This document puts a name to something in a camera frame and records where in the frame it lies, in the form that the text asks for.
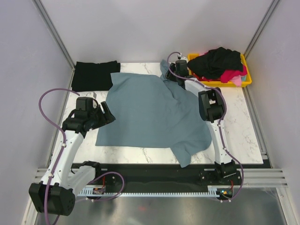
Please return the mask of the blue-grey t shirt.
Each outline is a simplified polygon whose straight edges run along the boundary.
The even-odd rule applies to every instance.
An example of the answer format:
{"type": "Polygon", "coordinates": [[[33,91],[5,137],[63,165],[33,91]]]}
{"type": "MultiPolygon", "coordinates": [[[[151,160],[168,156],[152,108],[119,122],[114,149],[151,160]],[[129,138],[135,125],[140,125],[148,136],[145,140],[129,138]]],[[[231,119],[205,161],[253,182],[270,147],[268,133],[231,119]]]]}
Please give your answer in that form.
{"type": "Polygon", "coordinates": [[[106,103],[115,121],[98,130],[97,146],[170,148],[182,167],[212,138],[198,98],[163,75],[112,73],[106,103]]]}

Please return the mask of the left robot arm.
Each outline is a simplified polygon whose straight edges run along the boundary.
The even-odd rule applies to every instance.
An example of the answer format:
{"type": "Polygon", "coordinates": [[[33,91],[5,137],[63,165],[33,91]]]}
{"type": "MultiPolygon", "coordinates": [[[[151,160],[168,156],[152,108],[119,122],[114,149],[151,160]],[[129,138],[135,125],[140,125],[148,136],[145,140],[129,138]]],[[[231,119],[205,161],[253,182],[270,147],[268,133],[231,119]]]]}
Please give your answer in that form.
{"type": "Polygon", "coordinates": [[[92,97],[78,97],[76,107],[63,121],[63,138],[50,166],[39,183],[32,183],[29,194],[38,212],[46,215],[68,216],[75,206],[75,198],[88,184],[103,179],[100,163],[84,161],[79,170],[69,175],[75,155],[86,134],[115,121],[105,101],[92,97]]]}

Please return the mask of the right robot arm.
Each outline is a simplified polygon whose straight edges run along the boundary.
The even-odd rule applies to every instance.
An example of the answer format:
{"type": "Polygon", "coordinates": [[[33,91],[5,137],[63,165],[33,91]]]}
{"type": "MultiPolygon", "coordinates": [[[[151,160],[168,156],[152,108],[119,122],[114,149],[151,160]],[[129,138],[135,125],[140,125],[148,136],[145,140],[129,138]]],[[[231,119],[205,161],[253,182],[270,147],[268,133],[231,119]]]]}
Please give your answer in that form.
{"type": "Polygon", "coordinates": [[[216,182],[223,185],[230,180],[240,179],[237,161],[229,152],[225,135],[224,117],[227,106],[221,90],[208,87],[196,78],[190,77],[186,60],[171,63],[165,77],[176,81],[179,86],[198,97],[199,114],[208,125],[214,146],[216,182]]]}

